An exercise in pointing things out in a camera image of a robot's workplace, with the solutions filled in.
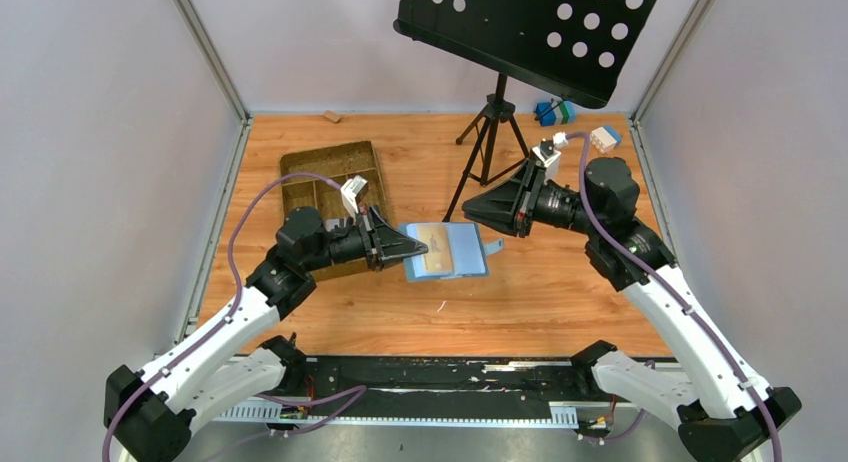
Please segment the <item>blue leather card holder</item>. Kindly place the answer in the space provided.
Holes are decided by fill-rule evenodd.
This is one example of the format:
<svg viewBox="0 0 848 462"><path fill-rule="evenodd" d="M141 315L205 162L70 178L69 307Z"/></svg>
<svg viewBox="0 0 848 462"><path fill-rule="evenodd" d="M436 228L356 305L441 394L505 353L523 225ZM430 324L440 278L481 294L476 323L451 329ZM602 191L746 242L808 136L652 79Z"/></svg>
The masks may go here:
<svg viewBox="0 0 848 462"><path fill-rule="evenodd" d="M503 238L485 243L473 222L409 223L399 230L427 247L425 254L404 261L408 282L487 277L488 259L505 245Z"/></svg>

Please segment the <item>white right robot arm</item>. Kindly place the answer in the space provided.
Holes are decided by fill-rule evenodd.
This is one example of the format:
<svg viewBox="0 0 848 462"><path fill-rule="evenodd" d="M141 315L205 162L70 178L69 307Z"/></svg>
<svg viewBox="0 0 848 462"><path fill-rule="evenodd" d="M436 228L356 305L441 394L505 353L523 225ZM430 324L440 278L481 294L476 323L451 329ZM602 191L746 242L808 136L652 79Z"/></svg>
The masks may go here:
<svg viewBox="0 0 848 462"><path fill-rule="evenodd" d="M684 373L655 371L601 340L572 359L588 386L668 424L698 461L738 461L776 442L801 410L799 397L757 373L704 312L672 252L637 217L640 189L626 162L599 157L580 177L579 189L571 190L529 160L465 201L462 211L509 236L527 236L534 223L585 235L591 266L651 322Z"/></svg>

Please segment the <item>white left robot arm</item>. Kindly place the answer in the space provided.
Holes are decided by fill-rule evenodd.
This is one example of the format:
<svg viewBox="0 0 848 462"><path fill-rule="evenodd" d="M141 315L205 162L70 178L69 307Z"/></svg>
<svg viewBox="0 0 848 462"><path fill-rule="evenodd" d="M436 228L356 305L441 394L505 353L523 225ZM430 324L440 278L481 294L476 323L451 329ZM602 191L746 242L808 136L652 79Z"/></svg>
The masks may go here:
<svg viewBox="0 0 848 462"><path fill-rule="evenodd" d="M239 402L297 382L305 356L282 337L264 342L248 358L230 358L276 325L316 289L315 270L363 259L379 272L427 253L369 206L347 225L329 231L314 207L285 217L276 243L233 299L165 354L133 371L122 365L106 382L101 457L119 442L137 461L172 461L201 428Z"/></svg>

